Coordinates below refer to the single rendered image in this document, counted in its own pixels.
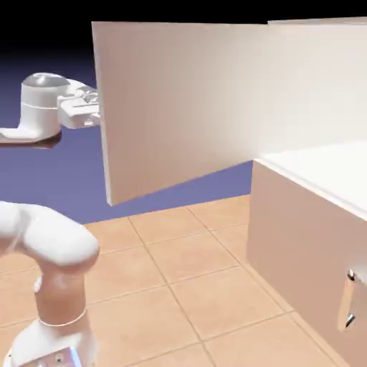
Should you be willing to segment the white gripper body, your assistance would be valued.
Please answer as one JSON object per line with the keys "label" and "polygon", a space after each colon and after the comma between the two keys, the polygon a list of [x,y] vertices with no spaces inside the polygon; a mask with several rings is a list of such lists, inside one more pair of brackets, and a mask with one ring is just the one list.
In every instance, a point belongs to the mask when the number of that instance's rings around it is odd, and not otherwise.
{"label": "white gripper body", "polygon": [[60,100],[57,107],[57,119],[69,129],[82,129],[100,124],[98,103],[88,103],[83,98]]}

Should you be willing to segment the large white cabinet door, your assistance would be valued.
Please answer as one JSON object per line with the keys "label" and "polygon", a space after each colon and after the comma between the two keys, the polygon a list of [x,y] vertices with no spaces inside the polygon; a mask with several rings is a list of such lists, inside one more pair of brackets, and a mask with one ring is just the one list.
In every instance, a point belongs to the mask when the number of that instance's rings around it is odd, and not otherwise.
{"label": "large white cabinet door", "polygon": [[93,22],[110,205],[255,158],[269,27]]}

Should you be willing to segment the white cabinet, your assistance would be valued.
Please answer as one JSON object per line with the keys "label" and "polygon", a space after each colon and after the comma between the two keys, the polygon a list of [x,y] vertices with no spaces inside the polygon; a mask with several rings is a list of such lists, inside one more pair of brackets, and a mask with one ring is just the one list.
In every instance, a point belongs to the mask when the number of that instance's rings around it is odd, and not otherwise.
{"label": "white cabinet", "polygon": [[367,221],[367,16],[269,30],[267,109],[277,127],[254,163]]}

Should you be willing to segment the small white cabinet door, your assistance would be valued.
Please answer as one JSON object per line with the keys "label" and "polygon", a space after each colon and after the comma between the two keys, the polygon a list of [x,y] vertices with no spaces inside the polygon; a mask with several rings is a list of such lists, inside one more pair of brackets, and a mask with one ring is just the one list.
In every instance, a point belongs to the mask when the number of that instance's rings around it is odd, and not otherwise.
{"label": "small white cabinet door", "polygon": [[[247,259],[350,367],[367,367],[367,221],[263,163],[252,169]],[[345,277],[356,319],[338,329]]]}

